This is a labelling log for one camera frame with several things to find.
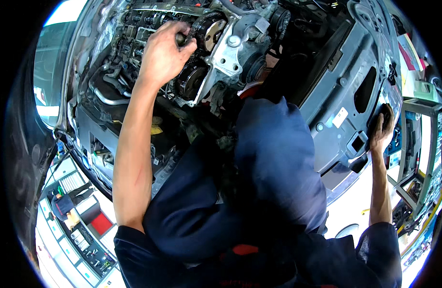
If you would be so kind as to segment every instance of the another person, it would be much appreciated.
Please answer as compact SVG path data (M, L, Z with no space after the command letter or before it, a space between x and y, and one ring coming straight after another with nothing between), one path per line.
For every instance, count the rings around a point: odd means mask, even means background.
M67 194L61 195L60 193L56 193L51 199L51 209L54 216L60 221L66 221L70 211L93 193L91 186L91 182L88 182Z

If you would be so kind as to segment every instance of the mechanic's right hand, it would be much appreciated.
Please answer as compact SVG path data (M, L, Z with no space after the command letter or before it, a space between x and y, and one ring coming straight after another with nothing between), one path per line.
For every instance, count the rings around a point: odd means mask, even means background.
M371 138L370 138L370 151L372 153L379 153L383 154L386 147L389 145L393 138L393 132L394 132L394 112L390 104L384 104L387 105L387 113L389 115L383 115L383 113L380 113L378 115L378 121L376 123L376 128L373 131ZM385 121L385 118L387 119L387 123L384 125L385 129L383 129L383 123Z
M159 89L172 78L178 76L189 57L197 49L195 38L188 39L186 45L176 44L178 32L187 35L190 26L186 22L168 21L149 37L143 51L139 70L139 81Z

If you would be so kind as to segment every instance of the white label sticker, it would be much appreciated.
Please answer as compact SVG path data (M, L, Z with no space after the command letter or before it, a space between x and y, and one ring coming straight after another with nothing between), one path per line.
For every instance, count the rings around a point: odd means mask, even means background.
M338 114L333 119L332 123L336 126L336 128L339 128L341 124L343 123L344 119L346 119L348 113L344 107L341 107L341 110L338 112Z

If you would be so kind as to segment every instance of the timing chain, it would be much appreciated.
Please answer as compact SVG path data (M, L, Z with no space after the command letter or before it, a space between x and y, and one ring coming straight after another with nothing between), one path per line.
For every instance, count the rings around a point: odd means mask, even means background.
M199 32L200 25L202 24L203 21L205 21L205 20L207 20L209 18L215 18L215 17L223 18L223 14L220 13L220 12L217 12L217 11L213 11L213 12L205 13L205 14L201 15L199 18L197 18L197 20L192 24L192 26L190 28L190 31L189 31L189 34L187 34L187 37L186 37L186 40L185 40L184 44L186 44L189 39L195 38L195 36ZM192 54L189 57L189 60L184 65L184 67L187 67L189 64L194 63L196 61L198 61L197 56L195 54ZM176 76L175 78L171 79L170 82L169 82L170 90L174 93L175 96L180 96L178 94L178 90L175 88L175 83L176 83L176 80L177 80L178 76Z

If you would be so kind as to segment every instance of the forearm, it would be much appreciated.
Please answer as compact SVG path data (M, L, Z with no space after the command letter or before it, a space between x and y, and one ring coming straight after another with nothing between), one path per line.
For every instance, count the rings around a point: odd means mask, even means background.
M114 160L113 200L117 224L142 232L141 223L152 188L150 127L157 90L143 79L136 82Z
M378 222L392 223L391 199L387 185L387 171L383 154L371 153L373 167L373 185L370 205L369 225Z

